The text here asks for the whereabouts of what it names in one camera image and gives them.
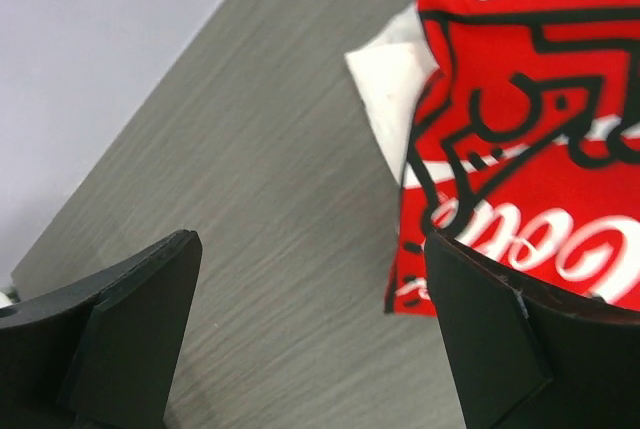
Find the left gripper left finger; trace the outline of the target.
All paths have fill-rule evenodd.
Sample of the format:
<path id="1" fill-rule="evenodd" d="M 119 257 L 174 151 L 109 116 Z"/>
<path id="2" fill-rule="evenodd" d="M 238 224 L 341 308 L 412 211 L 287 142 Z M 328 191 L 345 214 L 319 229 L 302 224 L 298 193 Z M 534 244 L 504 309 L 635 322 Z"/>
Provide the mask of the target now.
<path id="1" fill-rule="evenodd" d="M 1 309 L 4 428 L 161 428 L 202 259 L 179 230 Z"/>

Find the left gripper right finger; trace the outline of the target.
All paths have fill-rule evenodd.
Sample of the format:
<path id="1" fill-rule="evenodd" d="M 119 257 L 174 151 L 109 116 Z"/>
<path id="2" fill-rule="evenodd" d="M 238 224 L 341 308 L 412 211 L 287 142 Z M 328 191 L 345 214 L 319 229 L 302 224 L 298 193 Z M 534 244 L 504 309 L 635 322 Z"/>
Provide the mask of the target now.
<path id="1" fill-rule="evenodd" d="M 639 314 L 426 240 L 436 308 L 468 428 L 636 428 Z"/>

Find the white t-shirt red print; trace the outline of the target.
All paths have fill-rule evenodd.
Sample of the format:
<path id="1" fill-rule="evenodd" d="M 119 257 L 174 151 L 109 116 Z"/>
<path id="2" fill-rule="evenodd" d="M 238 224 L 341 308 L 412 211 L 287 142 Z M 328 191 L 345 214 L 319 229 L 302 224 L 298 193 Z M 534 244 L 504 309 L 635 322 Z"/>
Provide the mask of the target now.
<path id="1" fill-rule="evenodd" d="M 639 306 L 639 0 L 415 0 L 345 56 L 400 187 L 388 313 L 431 316 L 433 230 Z"/>

